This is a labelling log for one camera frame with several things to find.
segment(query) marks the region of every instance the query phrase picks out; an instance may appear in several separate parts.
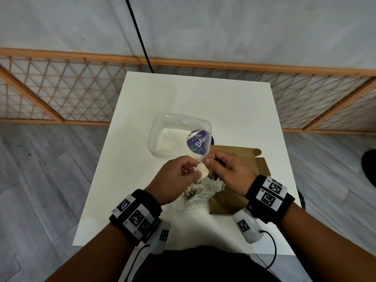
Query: transparent plastic box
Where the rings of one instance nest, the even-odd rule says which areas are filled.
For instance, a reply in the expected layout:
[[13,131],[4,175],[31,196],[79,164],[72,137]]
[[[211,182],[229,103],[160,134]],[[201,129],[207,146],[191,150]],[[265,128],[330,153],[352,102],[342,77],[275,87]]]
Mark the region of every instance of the transparent plastic box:
[[153,156],[189,155],[200,161],[209,153],[211,132],[211,124],[204,119],[159,114],[154,119],[147,145]]

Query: cardboard box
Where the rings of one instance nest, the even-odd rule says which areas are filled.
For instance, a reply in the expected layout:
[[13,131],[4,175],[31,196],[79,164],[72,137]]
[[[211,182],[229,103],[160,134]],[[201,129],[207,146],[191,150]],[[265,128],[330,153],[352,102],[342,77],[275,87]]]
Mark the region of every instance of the cardboard box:
[[[224,150],[235,153],[258,175],[270,176],[265,158],[258,148],[234,147],[234,146],[210,146],[210,151]],[[225,187],[223,191],[216,193],[209,200],[209,213],[216,215],[232,215],[246,207],[248,200]]]

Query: plastic bag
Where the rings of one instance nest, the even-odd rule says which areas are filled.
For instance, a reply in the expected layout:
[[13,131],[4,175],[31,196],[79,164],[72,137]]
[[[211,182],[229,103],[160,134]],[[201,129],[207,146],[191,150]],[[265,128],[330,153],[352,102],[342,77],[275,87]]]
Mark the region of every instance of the plastic bag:
[[192,185],[191,189],[194,192],[191,190],[184,191],[184,193],[173,202],[173,207],[176,210],[187,211],[198,208],[213,197],[215,193],[222,191],[224,188],[224,183],[221,180],[217,179],[214,181],[209,177],[199,180],[198,184],[195,186]]

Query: concrete wall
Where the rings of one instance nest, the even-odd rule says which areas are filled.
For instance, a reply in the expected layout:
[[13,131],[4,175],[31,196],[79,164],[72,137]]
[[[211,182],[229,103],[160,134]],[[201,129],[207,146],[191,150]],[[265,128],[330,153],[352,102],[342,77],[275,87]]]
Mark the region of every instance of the concrete wall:
[[[151,57],[376,69],[376,0],[130,0]],[[124,0],[2,0],[0,47],[142,56]]]

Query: square tabletop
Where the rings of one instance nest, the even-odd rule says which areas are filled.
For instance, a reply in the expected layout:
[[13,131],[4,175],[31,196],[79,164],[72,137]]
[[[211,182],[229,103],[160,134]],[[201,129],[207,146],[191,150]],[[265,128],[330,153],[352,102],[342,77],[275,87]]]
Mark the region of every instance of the square tabletop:
[[[73,245],[83,246],[97,235],[115,206],[134,190],[144,189],[167,161],[153,157],[147,147],[150,128],[160,113],[208,120],[216,145],[261,149],[271,176],[300,204],[269,83],[128,72]],[[170,204],[162,207],[161,218],[172,224],[166,249],[213,245],[274,254],[269,236],[251,245],[231,216],[210,215],[205,206],[185,212]],[[274,224],[258,223],[273,235],[278,254],[294,255]]]

